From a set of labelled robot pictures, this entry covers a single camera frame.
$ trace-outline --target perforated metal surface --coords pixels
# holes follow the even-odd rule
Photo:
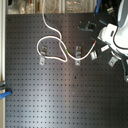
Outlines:
[[[84,55],[93,44],[91,33],[78,30],[79,21],[102,27],[92,14],[47,15],[46,20],[62,32],[73,55],[76,46]],[[8,16],[6,32],[6,87],[13,90],[6,98],[6,128],[128,127],[128,84],[121,62],[111,68],[108,55],[95,61],[88,57],[81,66],[70,58],[40,66],[37,41],[57,35],[44,26],[41,15]],[[63,57],[56,40],[42,45],[49,55]]]

